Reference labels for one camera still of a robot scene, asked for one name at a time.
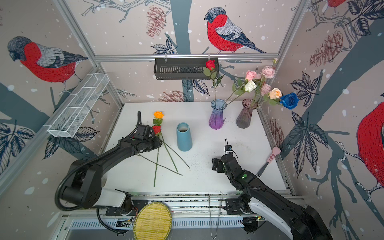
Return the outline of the pink carnation flower stem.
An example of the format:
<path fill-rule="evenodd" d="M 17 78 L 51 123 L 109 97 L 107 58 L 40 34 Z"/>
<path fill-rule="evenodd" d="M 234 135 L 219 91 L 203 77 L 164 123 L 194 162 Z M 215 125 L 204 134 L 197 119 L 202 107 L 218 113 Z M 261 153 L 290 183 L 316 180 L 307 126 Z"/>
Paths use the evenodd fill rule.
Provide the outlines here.
<path fill-rule="evenodd" d="M 268 94 L 272 90 L 272 87 L 268 84 L 263 84 L 261 87 L 261 95 L 264 96 Z"/>

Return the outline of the blue purple glass vase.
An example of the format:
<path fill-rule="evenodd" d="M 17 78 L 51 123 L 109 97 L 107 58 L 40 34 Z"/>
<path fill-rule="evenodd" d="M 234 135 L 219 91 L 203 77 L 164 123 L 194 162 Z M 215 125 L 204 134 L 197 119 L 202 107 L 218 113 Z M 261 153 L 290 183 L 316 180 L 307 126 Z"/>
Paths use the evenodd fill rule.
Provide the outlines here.
<path fill-rule="evenodd" d="M 224 110 L 227 107 L 227 103 L 224 100 L 216 99 L 211 102 L 212 113 L 209 119 L 209 126 L 213 130 L 219 130 L 224 125 Z"/>

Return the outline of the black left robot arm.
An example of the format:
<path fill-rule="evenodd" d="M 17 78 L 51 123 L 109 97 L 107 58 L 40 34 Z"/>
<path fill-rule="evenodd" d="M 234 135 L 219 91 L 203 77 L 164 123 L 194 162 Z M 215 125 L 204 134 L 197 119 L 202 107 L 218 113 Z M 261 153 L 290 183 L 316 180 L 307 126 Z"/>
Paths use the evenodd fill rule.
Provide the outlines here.
<path fill-rule="evenodd" d="M 55 204 L 62 211 L 89 209 L 96 205 L 102 194 L 102 177 L 123 160 L 158 149 L 162 141 L 154 129 L 142 124 L 138 111 L 135 129 L 109 151 L 96 158 L 74 161 L 55 192 Z"/>

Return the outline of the orange rose flower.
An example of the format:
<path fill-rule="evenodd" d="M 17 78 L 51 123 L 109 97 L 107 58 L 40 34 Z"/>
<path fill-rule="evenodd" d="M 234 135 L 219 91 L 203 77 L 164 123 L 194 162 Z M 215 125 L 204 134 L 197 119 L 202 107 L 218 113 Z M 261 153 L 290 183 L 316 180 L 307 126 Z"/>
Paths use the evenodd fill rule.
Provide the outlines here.
<path fill-rule="evenodd" d="M 162 123 L 163 123 L 163 117 L 164 117 L 164 114 L 163 114 L 162 112 L 160 112 L 160 111 L 155 112 L 155 113 L 154 113 L 153 126 L 154 126 L 154 125 L 161 126 Z M 161 135 L 160 135 L 159 138 L 162 140 L 162 142 L 165 141 L 164 136 L 163 136 L 163 134 L 162 134 L 162 131 L 161 131 Z M 171 155 L 171 153 L 170 153 L 170 151 L 169 151 L 169 148 L 167 148 L 167 147 L 165 146 L 165 149 L 166 149 L 166 151 L 167 151 L 167 153 L 168 153 L 168 155 L 169 155 L 169 157 L 170 157 L 170 159 L 171 159 L 171 161 L 172 161 L 172 163 L 173 163 L 173 165 L 174 165 L 174 168 L 175 168 L 176 172 L 179 172 L 178 169 L 177 169 L 177 166 L 176 166 L 176 164 L 175 164 L 175 162 L 174 162 L 174 159 L 173 159 L 173 157 L 172 157 L 172 155 Z"/>

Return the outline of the smoky pink glass vase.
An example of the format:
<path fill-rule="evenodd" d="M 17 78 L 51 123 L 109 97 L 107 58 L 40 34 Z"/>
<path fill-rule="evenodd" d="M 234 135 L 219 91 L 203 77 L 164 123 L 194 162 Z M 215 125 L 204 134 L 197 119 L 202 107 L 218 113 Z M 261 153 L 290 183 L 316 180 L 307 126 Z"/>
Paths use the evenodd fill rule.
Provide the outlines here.
<path fill-rule="evenodd" d="M 258 102 L 253 99 L 245 99 L 242 101 L 243 109 L 236 119 L 236 125 L 241 129 L 250 126 L 254 110 L 259 106 Z"/>

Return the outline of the teal ceramic vase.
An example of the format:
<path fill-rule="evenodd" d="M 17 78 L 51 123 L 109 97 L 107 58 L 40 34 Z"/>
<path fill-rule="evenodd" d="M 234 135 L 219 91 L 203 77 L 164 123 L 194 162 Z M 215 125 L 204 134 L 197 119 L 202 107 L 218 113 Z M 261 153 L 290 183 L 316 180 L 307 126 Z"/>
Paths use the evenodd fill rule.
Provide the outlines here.
<path fill-rule="evenodd" d="M 193 146 L 190 126 L 187 123 L 180 123 L 177 126 L 177 144 L 182 152 L 189 151 Z"/>

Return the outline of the blue rose flower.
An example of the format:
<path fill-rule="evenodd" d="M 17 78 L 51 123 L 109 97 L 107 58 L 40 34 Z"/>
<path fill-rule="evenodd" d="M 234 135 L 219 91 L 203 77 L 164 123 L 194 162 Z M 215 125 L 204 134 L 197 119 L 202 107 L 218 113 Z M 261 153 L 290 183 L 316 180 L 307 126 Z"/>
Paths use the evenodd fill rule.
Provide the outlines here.
<path fill-rule="evenodd" d="M 280 103 L 283 105 L 283 107 L 292 110 L 298 105 L 299 101 L 300 99 L 297 94 L 290 93 L 288 95 L 283 95 L 281 97 Z"/>

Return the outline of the cream peach rose stem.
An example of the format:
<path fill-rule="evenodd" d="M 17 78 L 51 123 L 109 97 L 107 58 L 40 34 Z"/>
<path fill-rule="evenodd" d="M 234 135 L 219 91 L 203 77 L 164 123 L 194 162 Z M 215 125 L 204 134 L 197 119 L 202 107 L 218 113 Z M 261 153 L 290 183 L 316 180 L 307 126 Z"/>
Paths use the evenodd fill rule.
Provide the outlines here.
<path fill-rule="evenodd" d="M 280 105 L 281 98 L 283 96 L 283 93 L 278 89 L 274 88 L 269 91 L 265 91 L 264 96 L 262 98 L 264 103 L 268 103 L 272 106 Z"/>

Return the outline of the dark red rose flower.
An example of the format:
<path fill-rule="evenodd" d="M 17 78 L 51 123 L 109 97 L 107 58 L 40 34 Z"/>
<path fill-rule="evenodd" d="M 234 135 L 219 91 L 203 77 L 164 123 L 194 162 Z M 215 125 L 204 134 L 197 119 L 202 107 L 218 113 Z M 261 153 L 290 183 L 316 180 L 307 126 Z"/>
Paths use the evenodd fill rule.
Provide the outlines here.
<path fill-rule="evenodd" d="M 218 77 L 218 72 L 216 71 L 216 62 L 214 60 L 208 60 L 206 66 L 203 68 L 203 73 L 212 81 L 212 86 L 214 87 L 214 97 L 216 100 L 216 88 L 221 83 L 223 76 Z"/>

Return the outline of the pink rose flower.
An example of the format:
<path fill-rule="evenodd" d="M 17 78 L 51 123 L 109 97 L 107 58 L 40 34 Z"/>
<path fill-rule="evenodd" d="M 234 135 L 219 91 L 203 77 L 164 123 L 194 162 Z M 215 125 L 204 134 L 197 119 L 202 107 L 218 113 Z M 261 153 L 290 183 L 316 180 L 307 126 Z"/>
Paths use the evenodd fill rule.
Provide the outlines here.
<path fill-rule="evenodd" d="M 236 82 L 234 83 L 233 90 L 234 90 L 235 88 L 238 88 L 240 85 L 242 85 L 243 82 L 246 81 L 246 80 L 253 80 L 253 81 L 255 81 L 255 83 L 256 83 L 257 77 L 258 77 L 258 73 L 257 73 L 257 72 L 255 72 L 255 71 L 247 71 L 247 73 L 246 73 L 246 75 L 245 75 L 244 78 L 238 78 L 238 79 L 236 80 Z M 229 102 L 230 102 L 232 99 L 234 99 L 235 97 L 236 97 L 236 95 L 233 95 L 233 96 L 231 97 L 231 99 L 229 100 Z"/>

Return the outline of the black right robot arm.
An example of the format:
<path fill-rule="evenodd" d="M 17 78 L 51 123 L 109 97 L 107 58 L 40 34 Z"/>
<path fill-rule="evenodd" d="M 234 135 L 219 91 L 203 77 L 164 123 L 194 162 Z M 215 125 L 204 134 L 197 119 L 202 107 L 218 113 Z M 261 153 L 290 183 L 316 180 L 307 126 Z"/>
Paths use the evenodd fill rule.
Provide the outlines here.
<path fill-rule="evenodd" d="M 306 208 L 284 198 L 257 177 L 242 169 L 228 140 L 220 159 L 213 159 L 213 170 L 226 174 L 239 196 L 243 213 L 261 215 L 291 240 L 331 240 L 333 237 L 320 214 L 311 206 Z"/>

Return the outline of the white rose flower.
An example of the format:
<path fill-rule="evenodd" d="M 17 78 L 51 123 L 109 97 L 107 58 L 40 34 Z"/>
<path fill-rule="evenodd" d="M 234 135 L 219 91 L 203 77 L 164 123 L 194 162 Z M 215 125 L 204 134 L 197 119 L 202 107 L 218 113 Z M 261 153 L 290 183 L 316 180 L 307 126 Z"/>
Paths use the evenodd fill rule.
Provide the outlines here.
<path fill-rule="evenodd" d="M 227 98 L 226 104 L 227 105 L 231 104 L 232 102 L 237 100 L 242 95 L 256 91 L 257 88 L 258 88 L 258 86 L 255 83 L 255 81 L 253 81 L 253 80 L 244 81 L 242 85 L 240 85 L 238 88 L 235 88 L 233 90 L 232 94 Z M 229 100 L 231 99 L 231 97 L 233 95 L 236 95 L 236 97 L 229 102 Z"/>
<path fill-rule="evenodd" d="M 191 169 L 191 167 L 187 164 L 187 162 L 171 147 L 171 146 L 169 146 L 166 142 L 164 142 L 163 141 L 163 143 L 164 143 L 164 145 L 167 147 L 167 148 L 169 148 L 173 153 L 175 153 L 182 161 L 183 161 L 183 163 L 189 168 L 189 169 Z"/>

